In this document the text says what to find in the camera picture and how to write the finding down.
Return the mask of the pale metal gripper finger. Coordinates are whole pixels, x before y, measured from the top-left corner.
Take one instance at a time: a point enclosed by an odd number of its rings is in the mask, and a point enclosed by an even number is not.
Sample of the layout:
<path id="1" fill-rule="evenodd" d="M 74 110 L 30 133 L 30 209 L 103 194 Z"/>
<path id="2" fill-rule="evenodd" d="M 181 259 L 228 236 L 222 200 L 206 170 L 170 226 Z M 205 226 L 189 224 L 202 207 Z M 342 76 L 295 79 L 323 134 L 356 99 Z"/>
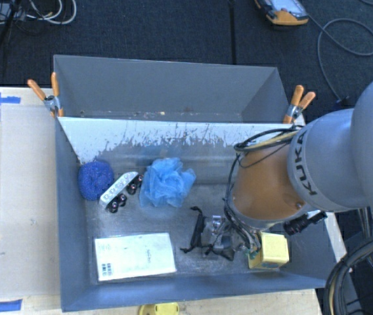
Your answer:
<path id="1" fill-rule="evenodd" d="M 220 215 L 207 217 L 205 221 L 205 233 L 209 235 L 218 235 L 223 233 L 226 226 L 226 218 Z"/>
<path id="2" fill-rule="evenodd" d="M 215 254 L 233 254 L 231 236 L 222 235 L 209 245 L 209 252 Z"/>

